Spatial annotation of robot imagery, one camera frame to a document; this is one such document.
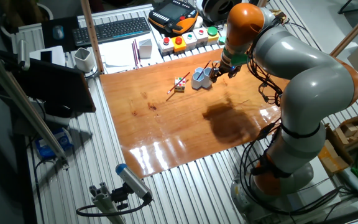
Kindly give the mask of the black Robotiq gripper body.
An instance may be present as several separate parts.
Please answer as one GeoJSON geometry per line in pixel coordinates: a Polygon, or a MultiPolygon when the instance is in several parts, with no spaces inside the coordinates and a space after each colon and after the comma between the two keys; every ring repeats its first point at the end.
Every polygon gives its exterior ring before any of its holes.
{"type": "Polygon", "coordinates": [[[238,72],[240,72],[241,67],[229,65],[226,62],[224,62],[223,60],[221,60],[219,63],[218,69],[219,69],[219,72],[218,72],[219,77],[227,74],[229,78],[232,78],[232,77],[235,77],[238,72]]]}

